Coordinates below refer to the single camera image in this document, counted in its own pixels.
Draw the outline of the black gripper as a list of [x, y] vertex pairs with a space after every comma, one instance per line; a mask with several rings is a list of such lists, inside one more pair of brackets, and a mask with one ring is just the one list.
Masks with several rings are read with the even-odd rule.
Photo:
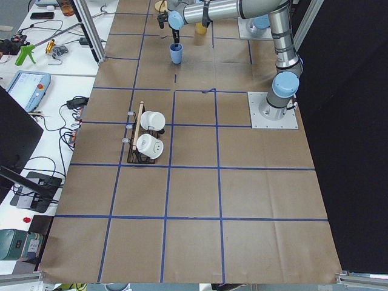
[[[157, 16], [157, 21], [160, 29], [164, 28], [164, 23], [168, 22], [168, 11], [165, 10], [164, 12], [161, 12]], [[172, 29], [172, 35], [173, 35], [173, 40], [174, 40], [174, 48], [178, 48], [180, 44], [180, 38], [179, 38], [179, 30], [175, 30], [174, 28]]]

